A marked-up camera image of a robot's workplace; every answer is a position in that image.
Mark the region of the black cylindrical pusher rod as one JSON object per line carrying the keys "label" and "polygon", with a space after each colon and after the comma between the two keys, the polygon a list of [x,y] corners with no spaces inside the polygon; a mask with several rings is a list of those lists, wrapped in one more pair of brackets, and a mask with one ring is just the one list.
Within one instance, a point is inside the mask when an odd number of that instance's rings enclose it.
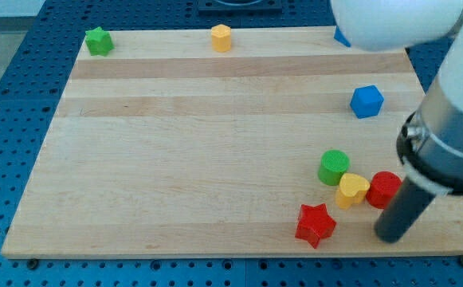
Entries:
{"label": "black cylindrical pusher rod", "polygon": [[387,243],[398,242],[435,198],[410,179],[404,179],[374,224],[377,237]]}

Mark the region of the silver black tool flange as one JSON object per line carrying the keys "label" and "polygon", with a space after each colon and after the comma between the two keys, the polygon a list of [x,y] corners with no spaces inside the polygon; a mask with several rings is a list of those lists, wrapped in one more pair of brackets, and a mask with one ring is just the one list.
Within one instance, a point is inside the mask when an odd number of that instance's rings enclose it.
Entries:
{"label": "silver black tool flange", "polygon": [[434,80],[396,143],[406,179],[432,196],[463,196],[463,108]]}

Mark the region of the blue block behind arm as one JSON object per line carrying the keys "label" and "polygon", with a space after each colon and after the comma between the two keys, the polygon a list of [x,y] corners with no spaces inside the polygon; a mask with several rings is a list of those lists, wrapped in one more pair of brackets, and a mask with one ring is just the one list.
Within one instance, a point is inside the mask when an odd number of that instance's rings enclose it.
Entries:
{"label": "blue block behind arm", "polygon": [[335,27],[334,39],[346,47],[351,47],[351,43],[345,38],[338,26]]}

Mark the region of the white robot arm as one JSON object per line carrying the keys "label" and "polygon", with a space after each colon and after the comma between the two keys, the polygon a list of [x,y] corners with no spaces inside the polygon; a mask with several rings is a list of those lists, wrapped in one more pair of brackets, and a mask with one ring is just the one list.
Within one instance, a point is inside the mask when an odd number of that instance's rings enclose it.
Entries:
{"label": "white robot arm", "polygon": [[453,38],[430,88],[397,138],[406,177],[375,223],[380,239],[397,242],[435,197],[463,196],[463,0],[335,0],[331,6],[344,37],[366,51]]}

